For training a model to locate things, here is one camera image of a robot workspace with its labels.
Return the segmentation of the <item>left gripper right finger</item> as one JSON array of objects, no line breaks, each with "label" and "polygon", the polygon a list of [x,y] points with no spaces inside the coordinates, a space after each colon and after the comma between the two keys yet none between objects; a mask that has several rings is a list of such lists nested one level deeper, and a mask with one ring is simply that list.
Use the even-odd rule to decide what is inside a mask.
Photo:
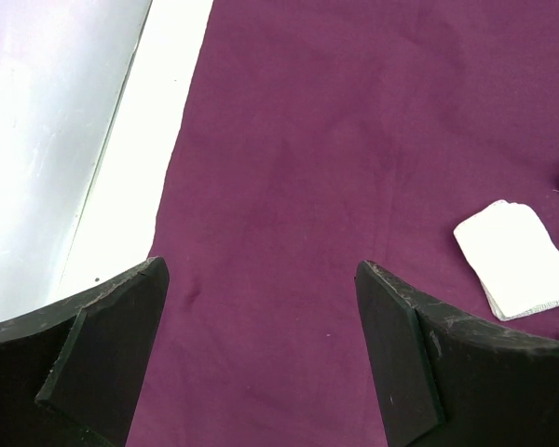
[{"label": "left gripper right finger", "polygon": [[559,341],[357,268],[361,326],[391,446],[559,446]]}]

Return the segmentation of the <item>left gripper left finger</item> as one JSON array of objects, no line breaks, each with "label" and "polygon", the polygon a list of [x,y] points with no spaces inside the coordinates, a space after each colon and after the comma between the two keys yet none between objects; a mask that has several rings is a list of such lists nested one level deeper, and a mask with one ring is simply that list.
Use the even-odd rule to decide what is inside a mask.
[{"label": "left gripper left finger", "polygon": [[0,446],[123,446],[166,302],[154,257],[0,322]]}]

